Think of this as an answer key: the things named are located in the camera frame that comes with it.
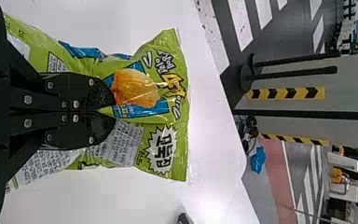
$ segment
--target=hazard stripe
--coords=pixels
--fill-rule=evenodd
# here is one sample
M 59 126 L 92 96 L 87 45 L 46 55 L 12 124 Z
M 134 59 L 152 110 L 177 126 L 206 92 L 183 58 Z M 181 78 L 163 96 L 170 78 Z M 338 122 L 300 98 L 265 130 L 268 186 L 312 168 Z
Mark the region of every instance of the hazard stripe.
M 284 135 L 284 134 L 271 134 L 271 133 L 261 133 L 260 135 L 258 135 L 258 137 L 264 138 L 264 139 L 275 139 L 275 140 L 280 140 L 280 141 L 285 141 L 285 142 L 302 143 L 302 144 L 308 144 L 308 145 L 328 147 L 328 141 L 323 140 L 323 139 L 290 136 L 290 135 Z
M 325 87 L 257 89 L 246 93 L 248 100 L 322 100 Z

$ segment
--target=white table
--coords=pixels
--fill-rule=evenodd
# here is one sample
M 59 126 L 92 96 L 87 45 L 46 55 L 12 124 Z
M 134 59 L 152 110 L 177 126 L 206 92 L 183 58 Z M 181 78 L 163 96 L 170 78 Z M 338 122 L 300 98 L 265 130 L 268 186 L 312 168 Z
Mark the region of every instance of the white table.
M 177 27 L 191 85 L 187 183 L 135 168 L 61 172 L 7 195 L 0 223 L 258 223 L 241 183 L 246 165 L 219 74 L 191 0 L 0 0 L 2 8 L 77 47 L 133 54 Z

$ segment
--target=barcode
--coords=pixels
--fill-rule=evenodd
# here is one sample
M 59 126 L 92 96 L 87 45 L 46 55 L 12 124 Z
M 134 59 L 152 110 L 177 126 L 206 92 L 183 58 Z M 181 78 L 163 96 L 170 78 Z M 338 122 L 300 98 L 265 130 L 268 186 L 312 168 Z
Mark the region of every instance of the barcode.
M 9 193 L 10 192 L 10 187 L 8 186 L 8 183 L 6 184 L 6 187 L 5 187 L 5 194 Z

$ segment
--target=nutrition label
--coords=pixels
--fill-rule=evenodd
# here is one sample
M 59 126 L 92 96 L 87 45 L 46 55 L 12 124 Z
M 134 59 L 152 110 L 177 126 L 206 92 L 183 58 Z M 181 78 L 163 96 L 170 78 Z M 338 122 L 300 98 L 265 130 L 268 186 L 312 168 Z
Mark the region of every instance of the nutrition label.
M 50 73 L 60 73 L 60 72 L 69 72 L 68 67 L 66 67 L 65 63 L 62 62 L 57 56 L 53 53 L 48 53 L 48 72 Z
M 86 156 L 99 157 L 120 166 L 133 166 L 144 129 L 118 119 L 107 139 L 97 147 L 89 147 Z
M 16 173 L 15 177 L 19 186 L 64 169 L 77 158 L 80 151 L 38 150 Z

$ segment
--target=green snack bag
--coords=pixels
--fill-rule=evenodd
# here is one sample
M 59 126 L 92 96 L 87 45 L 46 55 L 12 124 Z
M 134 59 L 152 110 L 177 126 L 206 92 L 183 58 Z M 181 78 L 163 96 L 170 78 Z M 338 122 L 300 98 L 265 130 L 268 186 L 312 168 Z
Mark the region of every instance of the green snack bag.
M 39 161 L 40 155 L 34 155 L 24 165 L 34 174 L 26 176 L 18 172 L 12 181 L 16 188 L 65 168 L 81 170 L 99 165 L 135 166 L 150 174 L 186 181 L 188 79 L 175 30 L 162 31 L 133 56 L 106 55 L 98 49 L 75 48 L 57 41 L 7 14 L 5 21 L 8 41 L 37 72 L 98 77 L 116 99 L 111 106 L 99 109 L 100 113 L 117 119 L 104 142 L 68 151 L 63 160 L 71 164 L 55 164 L 58 169 L 51 168 L 55 160 Z

